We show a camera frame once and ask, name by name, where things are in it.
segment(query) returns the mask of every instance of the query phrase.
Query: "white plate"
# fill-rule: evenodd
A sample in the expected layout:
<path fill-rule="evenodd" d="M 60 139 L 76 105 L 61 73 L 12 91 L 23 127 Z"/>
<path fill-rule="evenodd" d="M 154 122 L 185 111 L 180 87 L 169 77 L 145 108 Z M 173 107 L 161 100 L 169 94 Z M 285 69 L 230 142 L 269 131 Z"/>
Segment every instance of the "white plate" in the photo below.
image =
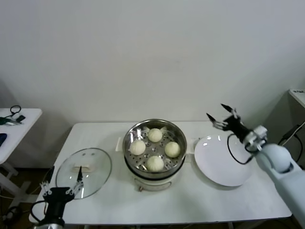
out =
<path fill-rule="evenodd" d="M 250 156 L 236 136 L 230 138 L 229 146 L 232 154 L 241 162 Z M 200 170 L 220 185 L 240 186 L 251 176 L 250 165 L 238 164 L 230 155 L 227 135 L 211 135 L 200 139 L 194 156 Z"/>

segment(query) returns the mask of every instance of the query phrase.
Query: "glass lid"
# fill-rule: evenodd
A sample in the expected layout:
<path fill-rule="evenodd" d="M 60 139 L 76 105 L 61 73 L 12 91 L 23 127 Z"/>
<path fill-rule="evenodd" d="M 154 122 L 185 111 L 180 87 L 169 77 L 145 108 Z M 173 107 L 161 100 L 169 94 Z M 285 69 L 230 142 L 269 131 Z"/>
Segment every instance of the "glass lid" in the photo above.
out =
<path fill-rule="evenodd" d="M 82 149 L 62 163 L 56 175 L 56 186 L 73 187 L 80 167 L 84 187 L 75 199 L 86 198 L 100 190 L 111 173 L 112 162 L 107 152 L 102 149 Z"/>

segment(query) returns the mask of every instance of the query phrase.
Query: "blue object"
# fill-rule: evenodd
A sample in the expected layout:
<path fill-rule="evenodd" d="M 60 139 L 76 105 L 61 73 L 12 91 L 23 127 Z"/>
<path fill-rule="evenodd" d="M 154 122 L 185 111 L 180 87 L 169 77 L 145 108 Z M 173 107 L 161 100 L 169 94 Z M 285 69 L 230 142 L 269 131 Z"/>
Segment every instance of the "blue object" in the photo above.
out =
<path fill-rule="evenodd" d="M 5 139 L 8 137 L 7 134 L 0 134 L 0 146 L 3 144 Z"/>

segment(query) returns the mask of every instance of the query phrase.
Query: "table leg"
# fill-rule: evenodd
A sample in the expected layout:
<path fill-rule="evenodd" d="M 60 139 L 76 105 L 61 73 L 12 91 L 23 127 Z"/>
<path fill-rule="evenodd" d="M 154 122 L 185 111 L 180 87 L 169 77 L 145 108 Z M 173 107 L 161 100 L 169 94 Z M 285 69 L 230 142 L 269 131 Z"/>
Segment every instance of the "table leg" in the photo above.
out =
<path fill-rule="evenodd" d="M 232 222 L 228 222 L 228 229 L 234 229 L 234 226 L 233 226 Z"/>
<path fill-rule="evenodd" d="M 15 197 L 10 204 L 10 207 L 17 206 L 20 202 L 34 203 L 38 197 L 38 195 L 26 194 L 26 190 L 30 186 L 29 181 L 25 181 L 21 187 L 18 187 L 6 176 L 0 173 L 0 185 Z"/>
<path fill-rule="evenodd" d="M 6 171 L 8 171 L 8 175 L 6 176 L 8 179 L 11 178 L 12 175 L 17 176 L 18 171 L 8 162 L 4 162 L 0 165 L 2 168 L 4 168 Z"/>

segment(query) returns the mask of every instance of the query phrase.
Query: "white wall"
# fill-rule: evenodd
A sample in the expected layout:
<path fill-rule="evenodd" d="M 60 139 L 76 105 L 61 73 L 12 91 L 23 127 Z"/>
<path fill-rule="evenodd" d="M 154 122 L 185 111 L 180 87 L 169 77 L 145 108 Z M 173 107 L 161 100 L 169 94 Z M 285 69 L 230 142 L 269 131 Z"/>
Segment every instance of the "white wall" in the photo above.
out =
<path fill-rule="evenodd" d="M 257 124 L 305 86 L 304 9 L 302 0 L 1 1 L 0 89 L 10 95 L 0 97 L 43 109 L 30 140 L 49 164 L 76 122 L 205 120 L 225 103 Z"/>

